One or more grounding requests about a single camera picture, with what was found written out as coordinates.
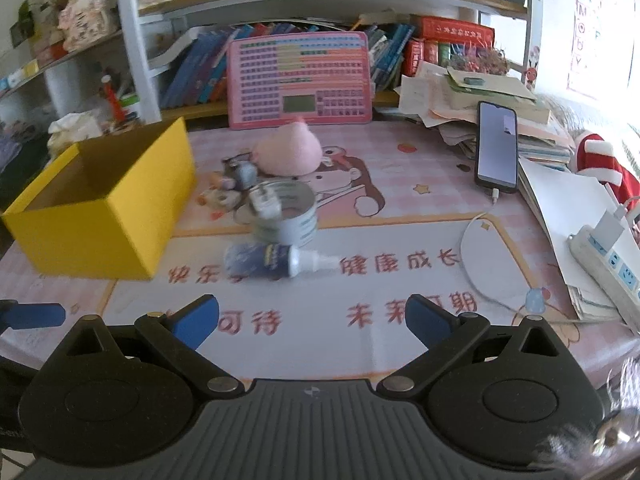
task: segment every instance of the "metal screw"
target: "metal screw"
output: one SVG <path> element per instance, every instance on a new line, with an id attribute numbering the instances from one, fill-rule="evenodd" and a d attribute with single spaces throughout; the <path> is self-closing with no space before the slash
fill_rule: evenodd
<path id="1" fill-rule="evenodd" d="M 240 384 L 233 377 L 214 377 L 207 381 L 207 388 L 219 394 L 228 394 L 235 390 Z"/>
<path id="2" fill-rule="evenodd" d="M 390 392 L 408 392 L 415 386 L 415 383 L 409 377 L 392 375 L 382 381 L 382 385 Z"/>

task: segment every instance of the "chinese character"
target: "chinese character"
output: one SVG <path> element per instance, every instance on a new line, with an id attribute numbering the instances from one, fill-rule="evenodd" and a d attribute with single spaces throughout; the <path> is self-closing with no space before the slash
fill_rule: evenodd
<path id="1" fill-rule="evenodd" d="M 367 273 L 367 259 L 364 256 L 357 254 L 353 258 L 343 258 L 340 260 L 340 266 L 342 267 L 342 273 L 347 276 L 352 274 L 366 274 Z"/>
<path id="2" fill-rule="evenodd" d="M 425 296 L 425 298 L 429 301 L 433 301 L 433 303 L 442 308 L 442 301 L 440 300 L 439 294 L 436 294 L 435 296 Z"/>
<path id="3" fill-rule="evenodd" d="M 169 283 L 186 283 L 190 270 L 186 265 L 174 267 L 169 271 Z"/>
<path id="4" fill-rule="evenodd" d="M 398 270 L 395 254 L 382 253 L 376 256 L 376 272 L 394 272 Z"/>
<path id="5" fill-rule="evenodd" d="M 404 300 L 393 300 L 386 304 L 386 314 L 389 316 L 388 323 L 396 320 L 398 325 L 402 325 L 404 321 L 404 304 Z"/>
<path id="6" fill-rule="evenodd" d="M 236 335 L 242 328 L 242 310 L 223 310 L 220 312 L 218 331 Z"/>
<path id="7" fill-rule="evenodd" d="M 456 253 L 452 253 L 452 250 L 453 249 L 448 249 L 446 251 L 443 251 L 442 249 L 440 249 L 440 254 L 438 257 L 447 267 L 453 267 L 455 264 L 460 263 L 460 260 L 457 258 L 458 255 Z"/>
<path id="8" fill-rule="evenodd" d="M 347 317 L 351 319 L 347 326 L 351 326 L 354 323 L 358 323 L 358 328 L 363 328 L 365 325 L 372 324 L 371 315 L 373 314 L 370 305 L 359 303 L 356 306 L 350 306 L 349 311 L 352 314 L 347 314 Z"/>
<path id="9" fill-rule="evenodd" d="M 266 335 L 273 335 L 282 322 L 279 310 L 268 310 L 267 312 L 256 312 L 252 323 L 254 324 L 254 334 L 262 330 Z"/>
<path id="10" fill-rule="evenodd" d="M 456 310 L 456 314 L 460 314 L 463 310 L 467 312 L 476 312 L 478 310 L 478 304 L 476 298 L 471 292 L 454 292 L 449 294 L 451 298 L 451 306 Z"/>
<path id="11" fill-rule="evenodd" d="M 205 265 L 200 269 L 198 273 L 200 277 L 196 280 L 196 283 L 215 283 L 218 280 L 219 273 L 219 265 Z"/>
<path id="12" fill-rule="evenodd" d="M 429 258 L 426 256 L 427 251 L 415 251 L 414 254 L 409 254 L 407 260 L 409 260 L 409 269 L 421 269 L 422 267 L 431 267 Z"/>

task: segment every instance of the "table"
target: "table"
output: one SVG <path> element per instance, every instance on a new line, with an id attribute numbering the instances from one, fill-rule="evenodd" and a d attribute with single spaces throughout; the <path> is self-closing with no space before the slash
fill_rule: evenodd
<path id="1" fill-rule="evenodd" d="M 41 276 L 14 244 L 0 260 L 2 297 L 60 302 L 67 320 L 55 329 L 9 330 L 0 338 L 0 353 L 39 367 L 84 314 L 96 312 L 108 324 L 122 324 L 149 310 L 180 308 L 195 294 L 212 293 L 221 300 L 223 316 L 199 351 L 229 373 L 247 381 L 253 376 L 362 375 L 376 381 L 424 351 L 402 317 L 402 300 L 413 292 L 433 296 L 452 312 L 477 310 L 493 322 L 519 322 L 520 314 L 483 299 L 460 270 L 454 242 L 469 219 L 491 207 L 490 197 L 474 183 L 472 161 L 444 145 L 437 132 L 409 122 L 312 129 L 328 166 L 306 178 L 316 190 L 325 228 L 311 246 L 343 251 L 338 253 L 344 257 L 342 272 L 276 283 L 226 280 L 218 267 L 223 246 L 248 237 L 248 227 L 238 215 L 213 212 L 195 199 L 207 187 L 209 172 L 222 168 L 222 157 L 244 152 L 272 130 L 192 132 L 198 183 L 154 280 Z M 490 215 L 476 222 L 470 234 L 475 230 L 473 239 L 489 240 L 484 246 L 478 242 L 478 251 L 491 257 L 483 266 L 467 262 L 465 255 L 467 270 L 510 272 L 498 282 L 520 291 L 544 288 L 547 319 L 575 317 L 552 248 L 522 197 L 501 195 Z M 352 248 L 362 254 L 351 254 Z M 483 283 L 494 279 L 487 272 Z M 513 306 L 524 312 L 522 305 Z M 595 386 L 639 347 L 638 339 L 616 323 L 554 328 Z"/>

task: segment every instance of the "gray ribbed plate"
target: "gray ribbed plate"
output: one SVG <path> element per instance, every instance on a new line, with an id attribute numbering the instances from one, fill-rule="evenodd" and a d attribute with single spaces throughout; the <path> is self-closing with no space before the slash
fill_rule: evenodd
<path id="1" fill-rule="evenodd" d="M 564 475 L 479 465 L 441 443 L 416 406 L 381 399 L 365 380 L 258 380 L 240 399 L 208 402 L 193 428 L 152 457 L 108 469 L 39 459 L 19 478 L 555 480 Z"/>

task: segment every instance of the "peach-shaped plush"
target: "peach-shaped plush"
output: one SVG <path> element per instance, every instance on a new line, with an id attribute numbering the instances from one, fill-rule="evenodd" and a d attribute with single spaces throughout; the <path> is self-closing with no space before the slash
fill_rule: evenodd
<path id="1" fill-rule="evenodd" d="M 276 176 L 302 176 L 320 166 L 320 141 L 302 120 L 284 124 L 260 140 L 252 160 L 264 173 Z"/>

